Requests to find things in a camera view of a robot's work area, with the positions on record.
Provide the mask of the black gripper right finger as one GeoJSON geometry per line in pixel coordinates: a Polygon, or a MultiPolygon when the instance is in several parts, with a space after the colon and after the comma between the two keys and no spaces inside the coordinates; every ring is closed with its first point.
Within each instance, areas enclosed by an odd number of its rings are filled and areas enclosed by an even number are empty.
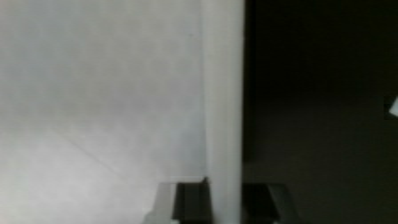
{"type": "Polygon", "coordinates": [[[245,183],[241,187],[243,224],[302,224],[284,184],[245,183]]]}

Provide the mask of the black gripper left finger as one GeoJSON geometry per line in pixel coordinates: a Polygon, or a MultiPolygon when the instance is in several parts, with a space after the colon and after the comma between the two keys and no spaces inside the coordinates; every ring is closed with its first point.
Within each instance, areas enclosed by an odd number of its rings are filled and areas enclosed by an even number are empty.
{"type": "Polygon", "coordinates": [[[209,224],[208,178],[158,184],[144,224],[209,224]]]}

